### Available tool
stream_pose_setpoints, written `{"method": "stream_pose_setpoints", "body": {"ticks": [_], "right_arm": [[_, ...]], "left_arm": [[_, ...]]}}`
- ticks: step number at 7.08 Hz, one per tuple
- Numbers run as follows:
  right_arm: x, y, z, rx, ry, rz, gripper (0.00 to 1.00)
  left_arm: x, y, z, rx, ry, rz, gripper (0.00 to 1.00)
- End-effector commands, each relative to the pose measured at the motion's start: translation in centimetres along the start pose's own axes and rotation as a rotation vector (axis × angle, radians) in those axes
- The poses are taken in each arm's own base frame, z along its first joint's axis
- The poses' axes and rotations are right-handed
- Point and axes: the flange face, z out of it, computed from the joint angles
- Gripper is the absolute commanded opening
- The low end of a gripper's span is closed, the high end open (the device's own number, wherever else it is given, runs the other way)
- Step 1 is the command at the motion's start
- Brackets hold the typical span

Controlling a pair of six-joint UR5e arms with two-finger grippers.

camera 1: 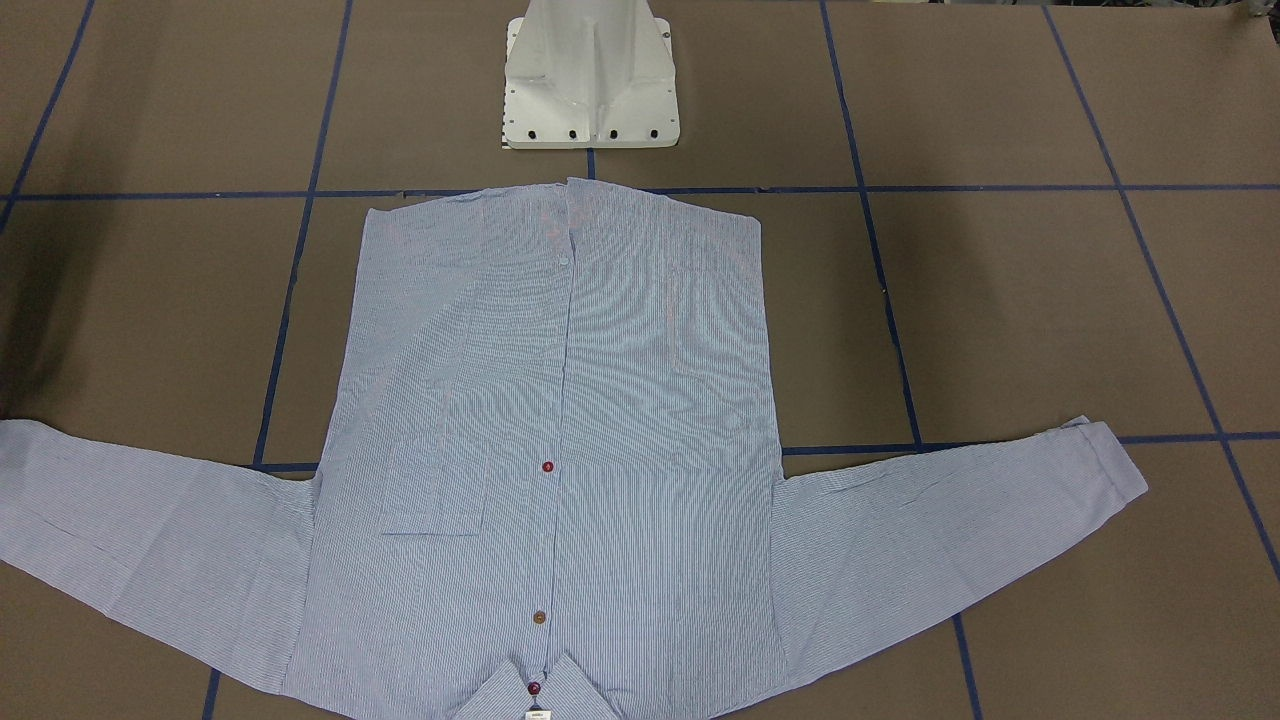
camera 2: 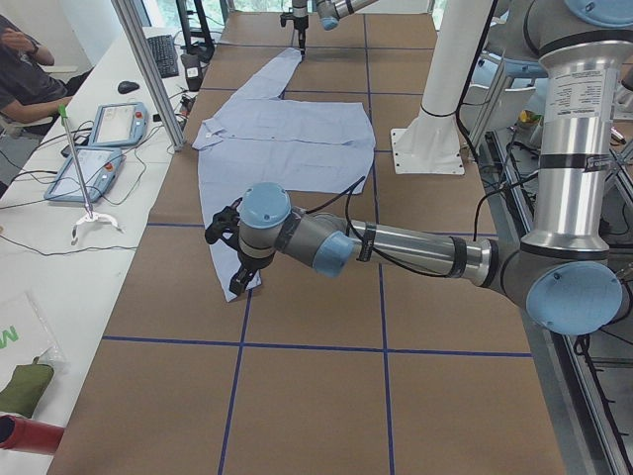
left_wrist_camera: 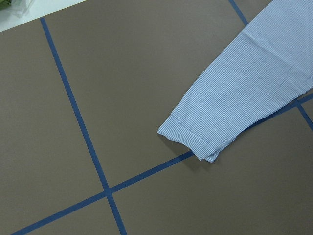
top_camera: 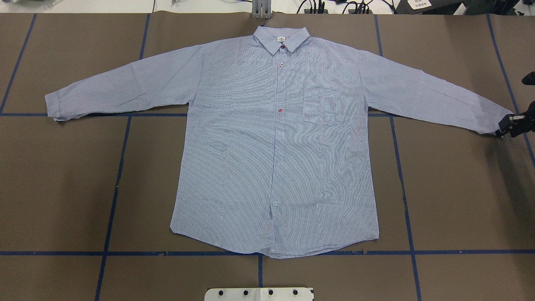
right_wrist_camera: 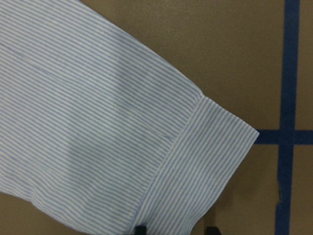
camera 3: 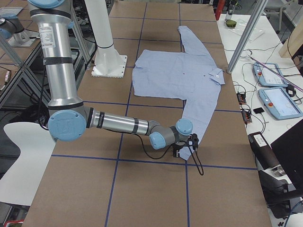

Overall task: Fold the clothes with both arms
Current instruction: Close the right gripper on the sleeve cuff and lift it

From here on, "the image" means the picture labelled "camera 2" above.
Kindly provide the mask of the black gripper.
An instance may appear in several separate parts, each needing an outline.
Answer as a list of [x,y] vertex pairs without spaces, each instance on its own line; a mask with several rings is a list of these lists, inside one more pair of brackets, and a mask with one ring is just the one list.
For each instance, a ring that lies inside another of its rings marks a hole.
[[298,31],[298,44],[301,55],[306,55],[306,31],[309,27],[309,10],[307,0],[292,0],[291,9],[280,15],[280,25],[285,28],[292,22]]
[[229,291],[233,295],[241,295],[245,290],[254,289],[260,285],[260,272],[272,263],[272,249],[256,249],[237,252],[240,262],[239,270],[229,281]]

